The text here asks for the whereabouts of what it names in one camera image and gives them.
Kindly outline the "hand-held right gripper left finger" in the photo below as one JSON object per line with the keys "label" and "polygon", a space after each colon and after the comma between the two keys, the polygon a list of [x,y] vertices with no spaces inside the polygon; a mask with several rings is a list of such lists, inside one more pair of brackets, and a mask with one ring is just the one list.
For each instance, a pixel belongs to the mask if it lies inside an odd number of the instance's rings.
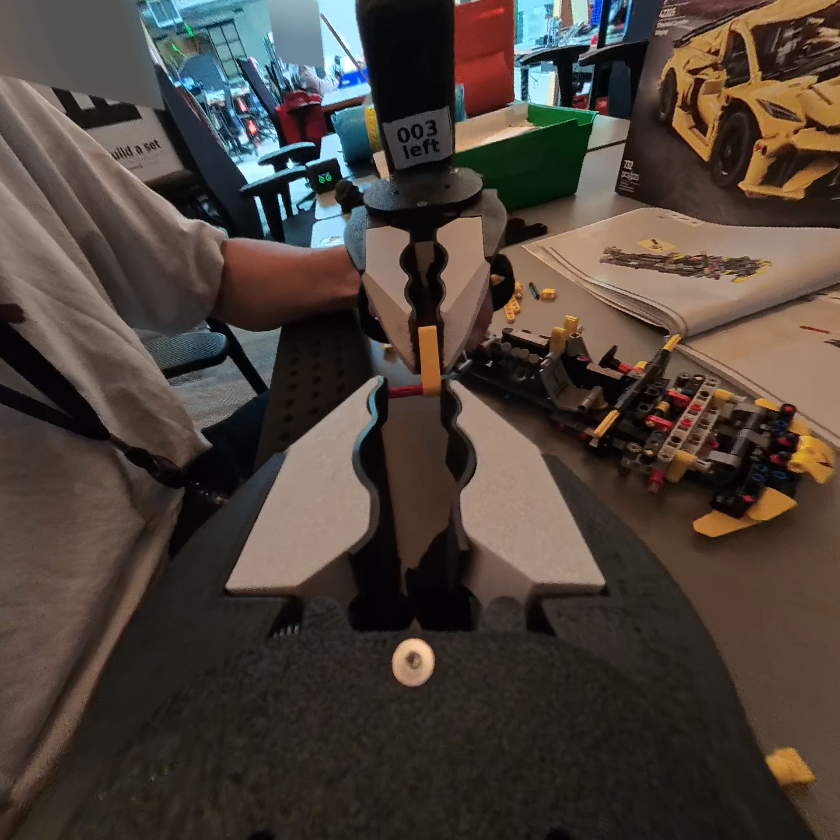
{"label": "hand-held right gripper left finger", "polygon": [[228,594],[356,594],[352,556],[371,539],[380,498],[361,447],[381,420],[372,377],[292,444],[227,582]]}

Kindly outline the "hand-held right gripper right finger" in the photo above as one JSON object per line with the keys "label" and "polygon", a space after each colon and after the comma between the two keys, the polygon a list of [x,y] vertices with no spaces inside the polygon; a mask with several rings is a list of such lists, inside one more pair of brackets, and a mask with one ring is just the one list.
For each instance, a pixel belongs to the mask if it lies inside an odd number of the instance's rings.
{"label": "hand-held right gripper right finger", "polygon": [[462,384],[448,394],[475,461],[458,494],[467,589],[479,601],[601,593],[604,575],[541,450]]}

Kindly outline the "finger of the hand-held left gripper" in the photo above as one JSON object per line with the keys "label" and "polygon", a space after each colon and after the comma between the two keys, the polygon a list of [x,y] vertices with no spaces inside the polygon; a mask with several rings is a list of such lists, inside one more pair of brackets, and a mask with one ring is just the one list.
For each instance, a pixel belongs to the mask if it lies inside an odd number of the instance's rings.
{"label": "finger of the hand-held left gripper", "polygon": [[386,341],[393,346],[411,372],[419,372],[416,340],[413,338],[413,305],[407,296],[411,283],[404,255],[410,234],[397,227],[370,227],[364,235],[365,258],[362,282]]}
{"label": "finger of the hand-held left gripper", "polygon": [[482,217],[458,217],[435,232],[439,300],[434,310],[440,366],[453,367],[489,289]]}

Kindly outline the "lego car model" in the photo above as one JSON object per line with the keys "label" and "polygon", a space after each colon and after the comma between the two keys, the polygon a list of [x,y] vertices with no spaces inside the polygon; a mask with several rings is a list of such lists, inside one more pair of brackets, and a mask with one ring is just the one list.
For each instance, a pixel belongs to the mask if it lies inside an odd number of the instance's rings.
{"label": "lego car model", "polygon": [[650,495],[683,480],[708,487],[710,511],[692,524],[707,538],[776,519],[797,507],[804,478],[833,478],[835,450],[794,405],[731,392],[712,374],[668,377],[678,341],[636,364],[615,346],[598,358],[567,316],[550,334],[511,324],[489,333],[455,370],[542,409]]}

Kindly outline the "pile of red blue pins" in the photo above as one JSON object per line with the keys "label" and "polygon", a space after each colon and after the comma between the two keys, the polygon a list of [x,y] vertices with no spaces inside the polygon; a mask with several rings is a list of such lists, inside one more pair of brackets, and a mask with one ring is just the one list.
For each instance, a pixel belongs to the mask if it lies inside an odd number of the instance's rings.
{"label": "pile of red blue pins", "polygon": [[764,761],[782,788],[806,787],[816,782],[813,770],[794,748],[775,749],[764,756]]}

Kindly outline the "pile of yellow lego parts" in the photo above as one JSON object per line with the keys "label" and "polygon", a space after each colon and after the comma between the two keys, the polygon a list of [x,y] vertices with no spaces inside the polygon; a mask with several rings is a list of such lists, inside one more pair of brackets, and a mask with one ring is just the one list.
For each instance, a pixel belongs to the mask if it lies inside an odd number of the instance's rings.
{"label": "pile of yellow lego parts", "polygon": [[523,307],[530,305],[527,301],[548,305],[554,303],[557,297],[558,292],[555,287],[539,287],[532,282],[528,284],[516,282],[512,296],[502,308],[505,321],[507,324],[513,324],[522,315]]}

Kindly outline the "lego instruction booklet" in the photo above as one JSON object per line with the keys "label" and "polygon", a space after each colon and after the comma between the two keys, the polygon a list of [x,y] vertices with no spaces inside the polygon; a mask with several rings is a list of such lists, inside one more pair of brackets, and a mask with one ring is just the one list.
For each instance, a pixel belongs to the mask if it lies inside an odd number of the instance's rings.
{"label": "lego instruction booklet", "polygon": [[751,396],[792,403],[839,444],[839,233],[640,208],[527,244],[594,297],[681,336]]}

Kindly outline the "lego set box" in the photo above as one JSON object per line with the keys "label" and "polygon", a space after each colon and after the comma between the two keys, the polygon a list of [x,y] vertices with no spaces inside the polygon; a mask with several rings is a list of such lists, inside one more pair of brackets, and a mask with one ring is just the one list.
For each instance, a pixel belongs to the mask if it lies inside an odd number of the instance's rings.
{"label": "lego set box", "polygon": [[615,192],[703,221],[839,227],[839,2],[660,2]]}

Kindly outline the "person's left hand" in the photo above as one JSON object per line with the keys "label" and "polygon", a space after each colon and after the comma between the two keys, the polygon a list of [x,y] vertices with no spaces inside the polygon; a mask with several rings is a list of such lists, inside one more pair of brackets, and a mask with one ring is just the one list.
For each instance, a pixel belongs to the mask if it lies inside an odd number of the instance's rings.
{"label": "person's left hand", "polygon": [[488,292],[477,312],[476,320],[473,324],[469,336],[465,342],[463,351],[470,354],[482,343],[487,336],[488,330],[491,326],[494,317],[494,306],[490,292]]}

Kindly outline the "red plastic container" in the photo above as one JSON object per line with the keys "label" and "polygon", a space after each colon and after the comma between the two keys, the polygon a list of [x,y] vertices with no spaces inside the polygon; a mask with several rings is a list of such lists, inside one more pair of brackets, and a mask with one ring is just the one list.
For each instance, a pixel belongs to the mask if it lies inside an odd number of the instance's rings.
{"label": "red plastic container", "polygon": [[476,1],[455,6],[455,80],[468,118],[506,107],[516,98],[515,3]]}

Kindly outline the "teal rolled mat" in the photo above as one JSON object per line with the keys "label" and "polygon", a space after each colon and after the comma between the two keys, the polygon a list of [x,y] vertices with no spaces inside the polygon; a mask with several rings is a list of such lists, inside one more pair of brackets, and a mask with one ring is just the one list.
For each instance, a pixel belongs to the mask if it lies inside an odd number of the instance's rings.
{"label": "teal rolled mat", "polygon": [[331,122],[347,164],[368,161],[382,151],[379,122],[372,103],[336,111],[331,115]]}

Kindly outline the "black perforated chair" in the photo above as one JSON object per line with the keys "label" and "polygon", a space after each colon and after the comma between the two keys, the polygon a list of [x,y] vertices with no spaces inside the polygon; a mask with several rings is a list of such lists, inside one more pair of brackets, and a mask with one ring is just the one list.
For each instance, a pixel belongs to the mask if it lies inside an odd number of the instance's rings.
{"label": "black perforated chair", "polygon": [[372,375],[370,341],[354,311],[268,332],[209,321],[170,338],[140,337],[200,432],[269,391],[255,467],[295,443]]}

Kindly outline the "green plastic bin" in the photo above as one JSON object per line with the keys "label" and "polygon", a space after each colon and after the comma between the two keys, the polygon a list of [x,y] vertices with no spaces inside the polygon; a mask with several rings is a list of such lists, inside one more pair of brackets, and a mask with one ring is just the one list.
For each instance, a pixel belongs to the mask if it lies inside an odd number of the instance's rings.
{"label": "green plastic bin", "polygon": [[478,173],[509,212],[572,196],[595,116],[589,110],[528,103],[536,130],[455,154],[455,165]]}

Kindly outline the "black office chair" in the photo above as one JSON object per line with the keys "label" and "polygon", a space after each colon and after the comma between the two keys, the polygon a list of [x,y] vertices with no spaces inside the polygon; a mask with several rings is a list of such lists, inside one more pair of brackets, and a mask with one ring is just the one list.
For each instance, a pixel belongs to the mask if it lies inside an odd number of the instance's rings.
{"label": "black office chair", "polygon": [[283,145],[258,159],[259,165],[267,165],[273,172],[239,189],[241,196],[255,199],[262,207],[269,233],[276,242],[286,242],[281,210],[285,210],[286,217],[294,216],[290,185],[308,179],[306,165],[317,160],[319,153],[320,143],[302,141]]}

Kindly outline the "black and white sign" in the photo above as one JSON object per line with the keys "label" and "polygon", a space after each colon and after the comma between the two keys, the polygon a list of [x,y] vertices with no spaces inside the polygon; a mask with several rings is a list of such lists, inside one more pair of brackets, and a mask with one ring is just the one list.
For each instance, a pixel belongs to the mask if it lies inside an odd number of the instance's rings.
{"label": "black and white sign", "polygon": [[38,83],[33,87],[142,182],[162,182],[186,172],[156,110]]}

